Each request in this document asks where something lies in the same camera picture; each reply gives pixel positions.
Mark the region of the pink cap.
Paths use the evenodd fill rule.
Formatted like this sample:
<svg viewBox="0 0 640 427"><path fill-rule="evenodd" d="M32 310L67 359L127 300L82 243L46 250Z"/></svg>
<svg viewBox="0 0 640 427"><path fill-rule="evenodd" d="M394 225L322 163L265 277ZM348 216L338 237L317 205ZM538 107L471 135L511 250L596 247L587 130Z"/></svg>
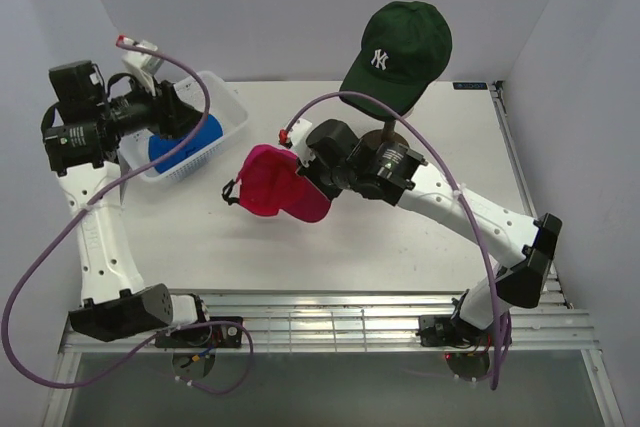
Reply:
<svg viewBox="0 0 640 427"><path fill-rule="evenodd" d="M236 175L222 190L228 205L237 204L260 217L281 211L306 222L326 217L331 202L307 178L297 174L298 157L267 144L254 146Z"/></svg>

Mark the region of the dark green NY cap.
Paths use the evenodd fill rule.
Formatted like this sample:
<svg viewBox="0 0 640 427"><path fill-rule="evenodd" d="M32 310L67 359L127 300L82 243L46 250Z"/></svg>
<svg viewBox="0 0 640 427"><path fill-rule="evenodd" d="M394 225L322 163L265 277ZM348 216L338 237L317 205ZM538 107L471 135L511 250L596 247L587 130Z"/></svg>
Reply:
<svg viewBox="0 0 640 427"><path fill-rule="evenodd" d="M350 94L341 100L372 118L391 121L394 116L387 110L355 94L402 114L445 71L452 50L450 27L434 5L392 1L368 21L360 52L339 88Z"/></svg>

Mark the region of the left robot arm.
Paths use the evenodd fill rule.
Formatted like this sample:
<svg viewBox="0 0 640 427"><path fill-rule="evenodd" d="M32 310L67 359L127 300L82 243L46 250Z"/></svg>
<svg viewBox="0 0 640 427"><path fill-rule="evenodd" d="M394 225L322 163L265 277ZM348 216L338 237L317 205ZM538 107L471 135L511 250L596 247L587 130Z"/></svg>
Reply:
<svg viewBox="0 0 640 427"><path fill-rule="evenodd" d="M43 143L71 213L83 216L77 229L81 305L70 312L70 324L104 342L177 327L188 345L201 346L212 334L202 301L194 294L172 295L162 283L145 284L130 251L120 192L102 190L121 175L123 137L149 130L182 139L202 114L169 81L147 89L132 74L125 77L130 91L112 97L110 89L121 77L104 80L90 60L49 71L57 101L43 117Z"/></svg>

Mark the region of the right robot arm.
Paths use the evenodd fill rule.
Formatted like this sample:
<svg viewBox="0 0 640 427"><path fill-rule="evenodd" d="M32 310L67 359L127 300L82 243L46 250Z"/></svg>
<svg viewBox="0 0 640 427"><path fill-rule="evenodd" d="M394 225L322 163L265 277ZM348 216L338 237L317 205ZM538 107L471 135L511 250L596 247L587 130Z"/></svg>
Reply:
<svg viewBox="0 0 640 427"><path fill-rule="evenodd" d="M352 191L420 214L486 246L496 286L482 280L454 300L450 318L424 323L423 345L484 341L496 314L538 306L562 228L559 218L518 214L466 188L454 189L420 153L397 142L372 148L336 119L318 125L300 119L287 138L299 158L299 174L328 200Z"/></svg>

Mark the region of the blue cap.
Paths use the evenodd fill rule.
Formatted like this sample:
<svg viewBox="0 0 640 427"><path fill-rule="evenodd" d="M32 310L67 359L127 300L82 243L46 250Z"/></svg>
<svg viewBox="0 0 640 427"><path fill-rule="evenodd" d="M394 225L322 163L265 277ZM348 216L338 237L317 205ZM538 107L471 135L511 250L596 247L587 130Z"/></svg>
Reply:
<svg viewBox="0 0 640 427"><path fill-rule="evenodd" d="M223 129L220 122L213 115L209 114L204 126L199 130L197 135L171 158L158 163L155 166L155 170L158 173L166 172L174 166L186 161L198 151L212 144L214 141L221 138L222 135ZM163 139L158 135L152 135L149 138L147 149L149 160L154 161L165 155L184 139L185 137L176 140L169 140Z"/></svg>

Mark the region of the white plastic basket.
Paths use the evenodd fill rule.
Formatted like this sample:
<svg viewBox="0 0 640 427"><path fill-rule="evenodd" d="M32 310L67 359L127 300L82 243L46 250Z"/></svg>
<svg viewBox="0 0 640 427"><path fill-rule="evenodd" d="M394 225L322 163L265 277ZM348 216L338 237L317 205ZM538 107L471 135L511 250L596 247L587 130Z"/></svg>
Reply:
<svg viewBox="0 0 640 427"><path fill-rule="evenodd" d="M228 150L244 132L249 113L230 85L210 71L201 71L199 76L209 91L209 114L220 122L223 129L222 137L164 173L158 173L155 167L145 171L140 175L143 181L162 187L181 181ZM148 141L152 135L156 134L143 130L121 140L120 156L131 168L135 169L152 162L147 153Z"/></svg>

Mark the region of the brown mannequin stand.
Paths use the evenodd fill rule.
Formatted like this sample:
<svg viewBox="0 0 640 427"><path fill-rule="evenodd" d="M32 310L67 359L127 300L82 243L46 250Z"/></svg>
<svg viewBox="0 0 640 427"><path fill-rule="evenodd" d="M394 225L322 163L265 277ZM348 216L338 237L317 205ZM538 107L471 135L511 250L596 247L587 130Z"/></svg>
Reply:
<svg viewBox="0 0 640 427"><path fill-rule="evenodd" d="M384 121L378 129L366 132L360 139L358 150L362 155L375 158L381 146L387 143L409 147L410 143L396 130L396 121Z"/></svg>

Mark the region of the blue logo sticker right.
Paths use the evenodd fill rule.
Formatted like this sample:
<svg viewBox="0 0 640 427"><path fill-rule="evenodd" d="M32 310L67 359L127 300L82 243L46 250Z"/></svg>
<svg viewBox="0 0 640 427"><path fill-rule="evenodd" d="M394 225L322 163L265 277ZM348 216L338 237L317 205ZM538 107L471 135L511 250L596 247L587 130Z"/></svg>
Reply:
<svg viewBox="0 0 640 427"><path fill-rule="evenodd" d="M483 91L488 89L488 85L485 82L453 82L452 85L455 90Z"/></svg>

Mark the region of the aluminium rail frame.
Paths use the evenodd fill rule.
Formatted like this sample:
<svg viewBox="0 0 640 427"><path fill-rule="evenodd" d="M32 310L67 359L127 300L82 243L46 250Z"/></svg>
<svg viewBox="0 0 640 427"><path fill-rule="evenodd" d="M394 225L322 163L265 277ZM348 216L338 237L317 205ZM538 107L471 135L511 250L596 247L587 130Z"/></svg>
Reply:
<svg viewBox="0 0 640 427"><path fill-rule="evenodd" d="M446 315L483 274L476 248L437 223L338 199L321 223L258 219L220 191L256 143L272 142L331 81L234 82L241 141L168 189L128 186L123 226L145 280L196 292L250 332L213 366L147 346L104 380L56 393L64 426L621 426L601 342L552 275L534 310L513 312L500 386L450 373L425 348L423 315Z"/></svg>

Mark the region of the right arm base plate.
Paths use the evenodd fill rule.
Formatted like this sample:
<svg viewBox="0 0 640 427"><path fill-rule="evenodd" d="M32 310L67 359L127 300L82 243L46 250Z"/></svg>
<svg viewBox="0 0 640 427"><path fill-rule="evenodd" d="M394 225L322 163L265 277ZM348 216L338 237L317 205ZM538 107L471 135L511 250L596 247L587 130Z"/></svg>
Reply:
<svg viewBox="0 0 640 427"><path fill-rule="evenodd" d="M488 348L493 345L493 328L478 329L445 315L418 317L416 336L422 347Z"/></svg>

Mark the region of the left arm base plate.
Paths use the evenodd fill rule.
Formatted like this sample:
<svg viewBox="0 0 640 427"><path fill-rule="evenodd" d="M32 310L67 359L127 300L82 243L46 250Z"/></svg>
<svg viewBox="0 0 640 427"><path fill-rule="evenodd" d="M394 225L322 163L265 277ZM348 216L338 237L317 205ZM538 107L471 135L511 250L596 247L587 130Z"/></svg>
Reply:
<svg viewBox="0 0 640 427"><path fill-rule="evenodd" d="M244 322L239 316L213 316L210 321L214 326L180 330L171 334L163 334L154 341L156 348L162 349L235 349L242 345L243 333L239 328Z"/></svg>

